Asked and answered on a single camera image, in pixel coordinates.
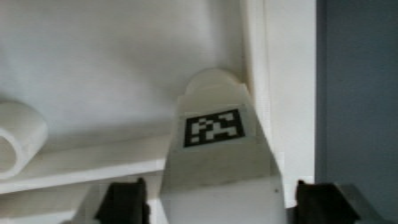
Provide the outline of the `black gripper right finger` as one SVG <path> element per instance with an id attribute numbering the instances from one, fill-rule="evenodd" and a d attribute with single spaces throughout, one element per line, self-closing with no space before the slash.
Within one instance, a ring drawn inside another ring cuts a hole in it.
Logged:
<path id="1" fill-rule="evenodd" d="M 360 214 L 331 183 L 299 181 L 296 199 L 296 224 L 354 224 L 360 221 Z"/>

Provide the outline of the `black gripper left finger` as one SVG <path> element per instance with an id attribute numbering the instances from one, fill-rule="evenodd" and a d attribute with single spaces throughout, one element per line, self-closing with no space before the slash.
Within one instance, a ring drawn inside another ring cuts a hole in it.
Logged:
<path id="1" fill-rule="evenodd" d="M 146 181 L 111 184 L 95 219 L 100 224 L 150 224 Z"/>

